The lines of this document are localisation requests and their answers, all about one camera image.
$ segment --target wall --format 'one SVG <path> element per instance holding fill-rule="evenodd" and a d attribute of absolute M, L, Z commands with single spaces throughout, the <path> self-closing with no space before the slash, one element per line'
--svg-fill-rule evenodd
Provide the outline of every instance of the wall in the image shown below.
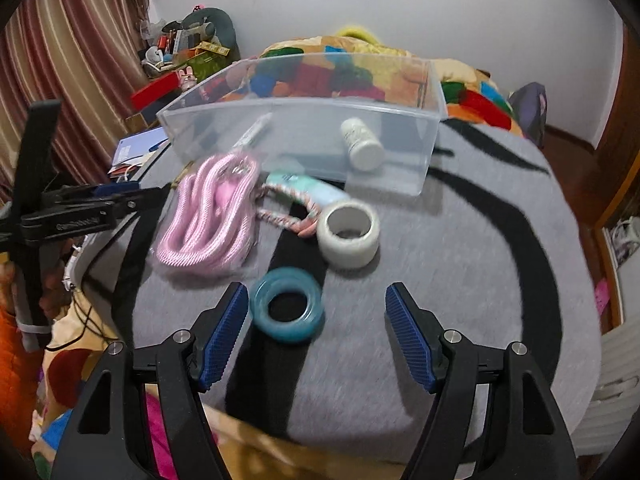
<path fill-rule="evenodd" d="M 153 1 L 168 21 L 196 4 L 226 10 L 243 56 L 357 23 L 390 46 L 488 70 L 503 91 L 539 81 L 548 94 L 549 123 L 594 145 L 622 56 L 622 27 L 608 0 Z"/>

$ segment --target ring hole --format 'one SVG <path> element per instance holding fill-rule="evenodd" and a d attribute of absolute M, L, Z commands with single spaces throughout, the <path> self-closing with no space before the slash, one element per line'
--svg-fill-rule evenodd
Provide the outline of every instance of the ring hole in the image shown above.
<path fill-rule="evenodd" d="M 306 296 L 299 292 L 283 292 L 269 303 L 269 317 L 288 323 L 300 318 L 306 310 Z"/>
<path fill-rule="evenodd" d="M 363 237 L 371 229 L 369 215 L 353 206 L 336 209 L 329 215 L 326 222 L 329 231 L 347 240 Z"/>

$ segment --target transparent plastic bin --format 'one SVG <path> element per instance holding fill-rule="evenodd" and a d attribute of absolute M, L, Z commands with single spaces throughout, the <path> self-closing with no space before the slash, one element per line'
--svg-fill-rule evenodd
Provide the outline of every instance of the transparent plastic bin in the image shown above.
<path fill-rule="evenodd" d="M 263 170 L 417 196 L 447 112 L 428 60 L 329 52 L 238 62 L 158 117 L 187 163 L 228 152 L 265 114 L 270 120 L 251 144 Z M 374 171 L 356 170 L 350 162 L 340 126 L 354 117 L 384 147 L 384 161 Z"/>

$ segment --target orange clothing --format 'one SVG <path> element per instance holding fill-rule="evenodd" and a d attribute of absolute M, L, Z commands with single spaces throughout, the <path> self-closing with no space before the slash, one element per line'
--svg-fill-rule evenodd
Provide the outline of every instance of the orange clothing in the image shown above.
<path fill-rule="evenodd" d="M 36 406 L 43 357 L 42 350 L 24 351 L 15 317 L 0 305 L 0 426 L 25 456 L 31 452 L 31 413 Z"/>

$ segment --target striped curtain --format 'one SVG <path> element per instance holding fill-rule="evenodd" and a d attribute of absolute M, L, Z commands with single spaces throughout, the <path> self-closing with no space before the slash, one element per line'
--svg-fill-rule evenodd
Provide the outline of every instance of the striped curtain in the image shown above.
<path fill-rule="evenodd" d="M 129 96 L 146 84 L 137 51 L 148 0 L 23 0 L 0 34 L 0 199 L 12 187 L 30 103 L 63 101 L 52 158 L 79 183 L 106 179 Z"/>

